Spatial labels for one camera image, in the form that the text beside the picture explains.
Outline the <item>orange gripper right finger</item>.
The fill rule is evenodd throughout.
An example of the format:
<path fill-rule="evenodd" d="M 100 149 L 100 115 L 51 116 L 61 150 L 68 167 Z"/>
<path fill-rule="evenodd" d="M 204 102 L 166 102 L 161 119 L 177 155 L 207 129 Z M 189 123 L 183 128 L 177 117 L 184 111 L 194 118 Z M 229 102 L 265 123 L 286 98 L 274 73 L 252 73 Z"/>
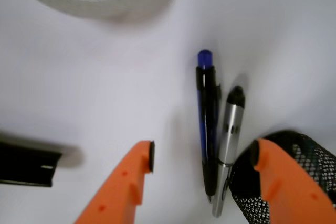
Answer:
<path fill-rule="evenodd" d="M 286 151 L 266 139 L 254 140 L 250 150 L 270 223 L 335 223 L 332 201 Z"/>

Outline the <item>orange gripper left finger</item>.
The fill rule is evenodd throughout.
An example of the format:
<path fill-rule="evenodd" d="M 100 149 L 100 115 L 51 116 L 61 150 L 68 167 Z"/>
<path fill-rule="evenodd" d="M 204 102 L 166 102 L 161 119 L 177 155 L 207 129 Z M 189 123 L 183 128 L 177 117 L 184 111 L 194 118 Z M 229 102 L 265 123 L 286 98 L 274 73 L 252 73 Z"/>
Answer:
<path fill-rule="evenodd" d="M 145 175 L 154 169 L 155 144 L 139 141 L 118 163 L 75 223 L 134 223 Z"/>

